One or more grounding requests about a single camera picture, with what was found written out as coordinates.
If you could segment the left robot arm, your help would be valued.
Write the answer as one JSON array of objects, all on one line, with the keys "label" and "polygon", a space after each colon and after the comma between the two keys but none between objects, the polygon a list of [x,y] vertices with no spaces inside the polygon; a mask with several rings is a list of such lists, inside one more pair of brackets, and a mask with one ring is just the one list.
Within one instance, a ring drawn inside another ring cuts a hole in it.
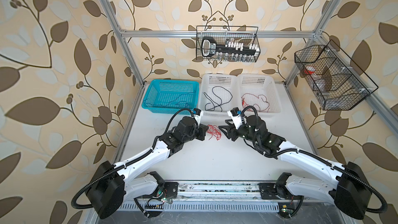
[{"label": "left robot arm", "polygon": [[100,219],[106,219],[125,200],[136,201],[138,197],[152,194],[163,196],[165,182],[157,172],[143,177],[140,174],[182,150],[185,143],[205,139],[208,126],[200,123],[203,112],[198,108],[186,111],[189,115],[184,116],[177,126],[167,126],[149,148],[124,161],[103,162],[90,182],[73,196],[71,206],[75,209],[94,208]]}]

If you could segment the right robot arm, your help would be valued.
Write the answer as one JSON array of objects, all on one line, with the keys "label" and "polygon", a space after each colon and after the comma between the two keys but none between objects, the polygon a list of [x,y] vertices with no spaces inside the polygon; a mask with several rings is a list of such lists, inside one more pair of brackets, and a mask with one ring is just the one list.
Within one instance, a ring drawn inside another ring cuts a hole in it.
[{"label": "right robot arm", "polygon": [[310,197],[335,205],[344,214],[363,220],[365,214],[382,214],[388,210],[385,198],[370,185],[355,163],[342,164],[301,149],[285,138],[271,133],[257,110],[248,106],[228,111],[226,125],[220,131],[231,141],[241,138],[260,155],[281,160],[314,175],[306,179],[283,173],[275,183],[281,197]]}]

